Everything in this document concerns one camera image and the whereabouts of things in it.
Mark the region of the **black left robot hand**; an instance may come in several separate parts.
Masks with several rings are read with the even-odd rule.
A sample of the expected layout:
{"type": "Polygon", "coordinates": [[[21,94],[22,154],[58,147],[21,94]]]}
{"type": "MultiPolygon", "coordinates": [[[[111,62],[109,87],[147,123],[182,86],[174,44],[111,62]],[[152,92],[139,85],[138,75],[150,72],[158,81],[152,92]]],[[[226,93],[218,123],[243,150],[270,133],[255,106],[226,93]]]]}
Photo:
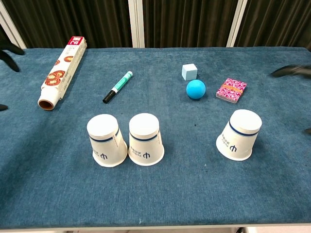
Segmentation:
{"type": "Polygon", "coordinates": [[[5,52],[5,50],[8,50],[16,55],[24,55],[24,50],[14,45],[12,42],[6,40],[0,41],[0,59],[4,61],[13,71],[20,72],[20,69],[16,62],[10,55],[5,52]]]}

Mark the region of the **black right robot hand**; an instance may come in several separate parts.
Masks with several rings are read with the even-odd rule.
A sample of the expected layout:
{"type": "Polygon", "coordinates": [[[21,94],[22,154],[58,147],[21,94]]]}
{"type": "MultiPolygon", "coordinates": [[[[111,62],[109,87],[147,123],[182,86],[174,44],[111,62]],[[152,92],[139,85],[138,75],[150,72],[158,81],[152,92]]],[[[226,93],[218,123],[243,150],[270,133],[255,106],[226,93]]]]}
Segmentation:
{"type": "Polygon", "coordinates": [[[310,65],[288,65],[281,67],[270,74],[272,77],[279,78],[286,75],[302,75],[305,78],[311,78],[310,65]]]}

